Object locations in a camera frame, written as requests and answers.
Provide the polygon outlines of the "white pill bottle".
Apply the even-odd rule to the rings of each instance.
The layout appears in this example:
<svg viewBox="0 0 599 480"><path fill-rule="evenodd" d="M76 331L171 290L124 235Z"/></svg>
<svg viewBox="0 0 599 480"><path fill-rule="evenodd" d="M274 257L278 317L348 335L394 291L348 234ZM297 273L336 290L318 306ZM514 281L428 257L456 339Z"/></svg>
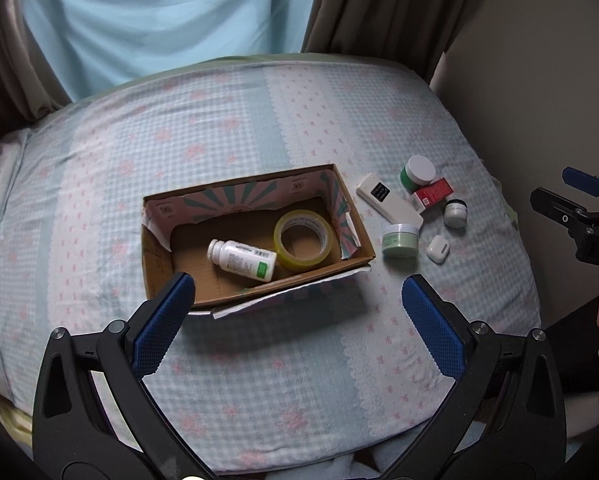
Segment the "white pill bottle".
<svg viewBox="0 0 599 480"><path fill-rule="evenodd" d="M211 240L208 260L222 271L268 283L275 271L277 254L234 240Z"/></svg>

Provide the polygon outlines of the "white earbuds case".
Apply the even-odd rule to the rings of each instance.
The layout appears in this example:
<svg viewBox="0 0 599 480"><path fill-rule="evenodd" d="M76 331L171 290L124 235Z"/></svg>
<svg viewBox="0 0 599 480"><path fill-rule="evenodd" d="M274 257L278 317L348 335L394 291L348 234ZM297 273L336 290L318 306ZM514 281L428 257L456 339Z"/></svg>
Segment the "white earbuds case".
<svg viewBox="0 0 599 480"><path fill-rule="evenodd" d="M429 246L426 247L426 255L429 260L436 264L443 264L450 252L450 243L443 235L435 235Z"/></svg>

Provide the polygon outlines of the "black lid white jar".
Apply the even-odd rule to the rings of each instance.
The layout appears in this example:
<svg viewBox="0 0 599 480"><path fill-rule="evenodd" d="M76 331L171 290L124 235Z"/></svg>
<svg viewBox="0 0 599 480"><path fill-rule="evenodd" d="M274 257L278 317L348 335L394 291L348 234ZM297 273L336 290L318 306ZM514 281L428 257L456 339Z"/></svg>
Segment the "black lid white jar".
<svg viewBox="0 0 599 480"><path fill-rule="evenodd" d="M444 223L449 229L464 229L467 225L467 203L458 198L449 200L444 208Z"/></svg>

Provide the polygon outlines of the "light blue curtain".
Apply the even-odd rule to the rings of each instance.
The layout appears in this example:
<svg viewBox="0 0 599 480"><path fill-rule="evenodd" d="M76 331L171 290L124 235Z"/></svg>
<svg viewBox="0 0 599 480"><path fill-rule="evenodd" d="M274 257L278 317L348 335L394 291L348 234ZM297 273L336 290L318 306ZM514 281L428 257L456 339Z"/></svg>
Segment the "light blue curtain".
<svg viewBox="0 0 599 480"><path fill-rule="evenodd" d="M22 0L73 101L223 56L301 50L313 0Z"/></svg>

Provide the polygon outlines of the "white remote control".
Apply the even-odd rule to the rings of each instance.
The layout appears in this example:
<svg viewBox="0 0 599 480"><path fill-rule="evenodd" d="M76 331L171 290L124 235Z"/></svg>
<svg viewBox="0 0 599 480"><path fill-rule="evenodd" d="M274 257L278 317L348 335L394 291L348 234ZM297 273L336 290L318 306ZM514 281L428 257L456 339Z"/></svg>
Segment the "white remote control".
<svg viewBox="0 0 599 480"><path fill-rule="evenodd" d="M421 214L375 174L367 174L357 185L356 193L392 224L408 224L417 229L422 228Z"/></svg>

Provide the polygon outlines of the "red cardboard box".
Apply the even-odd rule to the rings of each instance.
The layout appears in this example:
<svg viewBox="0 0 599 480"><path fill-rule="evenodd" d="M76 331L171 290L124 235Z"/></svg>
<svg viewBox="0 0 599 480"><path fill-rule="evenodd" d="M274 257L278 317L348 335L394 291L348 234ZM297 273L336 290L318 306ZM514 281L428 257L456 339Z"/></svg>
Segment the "red cardboard box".
<svg viewBox="0 0 599 480"><path fill-rule="evenodd" d="M429 185L418 188L408 198L408 203L415 211L426 211L436 206L453 193L453 188L445 178L438 179Z"/></svg>

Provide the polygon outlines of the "yellow packing tape roll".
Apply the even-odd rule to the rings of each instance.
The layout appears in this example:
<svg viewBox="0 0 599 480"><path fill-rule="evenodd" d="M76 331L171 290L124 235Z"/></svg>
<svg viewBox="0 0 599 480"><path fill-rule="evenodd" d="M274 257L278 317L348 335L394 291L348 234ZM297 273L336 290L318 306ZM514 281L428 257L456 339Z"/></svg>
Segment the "yellow packing tape roll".
<svg viewBox="0 0 599 480"><path fill-rule="evenodd" d="M283 214L274 231L275 251L281 266L293 272L316 268L330 255L334 235L320 214L298 209Z"/></svg>

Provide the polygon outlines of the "green jar white lid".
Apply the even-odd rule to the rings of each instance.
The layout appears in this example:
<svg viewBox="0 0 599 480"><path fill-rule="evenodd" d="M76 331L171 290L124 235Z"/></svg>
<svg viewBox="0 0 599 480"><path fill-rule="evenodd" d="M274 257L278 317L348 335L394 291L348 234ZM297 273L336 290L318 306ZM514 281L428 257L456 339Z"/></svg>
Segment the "green jar white lid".
<svg viewBox="0 0 599 480"><path fill-rule="evenodd" d="M399 180L408 193L429 185L436 177L436 167L423 155L412 155L400 170Z"/></svg>

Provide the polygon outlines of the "brown cardboard box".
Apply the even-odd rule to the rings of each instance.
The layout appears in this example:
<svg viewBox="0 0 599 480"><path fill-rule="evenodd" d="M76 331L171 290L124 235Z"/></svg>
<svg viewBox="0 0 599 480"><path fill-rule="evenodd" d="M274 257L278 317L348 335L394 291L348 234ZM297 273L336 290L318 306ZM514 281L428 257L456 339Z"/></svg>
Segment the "brown cardboard box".
<svg viewBox="0 0 599 480"><path fill-rule="evenodd" d="M320 214L334 235L319 266L293 272L278 258L268 283L222 271L208 260L211 240L275 251L278 220L290 211ZM144 197L141 258L148 298L177 272L196 284L193 314L221 318L306 286L368 270L375 251L343 176L333 164L206 183Z"/></svg>

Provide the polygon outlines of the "pale green cream jar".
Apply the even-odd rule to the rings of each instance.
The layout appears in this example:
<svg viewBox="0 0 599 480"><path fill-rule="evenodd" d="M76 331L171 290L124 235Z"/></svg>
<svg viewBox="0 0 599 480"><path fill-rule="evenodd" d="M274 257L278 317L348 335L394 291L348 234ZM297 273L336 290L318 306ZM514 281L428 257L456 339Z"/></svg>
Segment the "pale green cream jar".
<svg viewBox="0 0 599 480"><path fill-rule="evenodd" d="M420 229L408 223L385 226L382 235L382 255L386 258L414 258L419 252Z"/></svg>

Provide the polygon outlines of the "floral checkered bed quilt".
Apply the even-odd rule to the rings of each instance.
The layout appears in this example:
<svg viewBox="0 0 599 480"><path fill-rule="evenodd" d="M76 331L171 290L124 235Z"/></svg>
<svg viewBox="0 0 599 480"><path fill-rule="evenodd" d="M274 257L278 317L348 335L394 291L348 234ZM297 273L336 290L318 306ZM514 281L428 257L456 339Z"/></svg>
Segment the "floral checkered bed quilt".
<svg viewBox="0 0 599 480"><path fill-rule="evenodd" d="M404 68L190 68L0 140L0 394L25 413L47 340L107 328L213 469L351 460L462 370L408 318L414 273L499 333L540 322L495 182Z"/></svg>

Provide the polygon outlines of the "brown curtain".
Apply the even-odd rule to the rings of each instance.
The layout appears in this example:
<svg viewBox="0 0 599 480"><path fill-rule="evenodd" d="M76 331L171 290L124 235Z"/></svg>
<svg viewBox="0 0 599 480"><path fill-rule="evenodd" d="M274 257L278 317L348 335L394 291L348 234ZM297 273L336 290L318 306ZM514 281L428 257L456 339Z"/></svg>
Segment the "brown curtain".
<svg viewBox="0 0 599 480"><path fill-rule="evenodd" d="M70 103L25 23L22 0L0 0L0 137Z"/></svg>
<svg viewBox="0 0 599 480"><path fill-rule="evenodd" d="M301 50L399 63L431 81L467 0L313 0Z"/></svg>

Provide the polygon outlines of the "left brown curtain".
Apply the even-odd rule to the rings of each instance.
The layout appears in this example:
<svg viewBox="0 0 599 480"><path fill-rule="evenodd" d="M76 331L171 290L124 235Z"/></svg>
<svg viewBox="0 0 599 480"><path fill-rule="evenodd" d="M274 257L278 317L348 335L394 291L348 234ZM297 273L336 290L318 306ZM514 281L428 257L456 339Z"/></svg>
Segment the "left brown curtain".
<svg viewBox="0 0 599 480"><path fill-rule="evenodd" d="M70 103L25 23L22 0L0 0L0 137Z"/></svg>

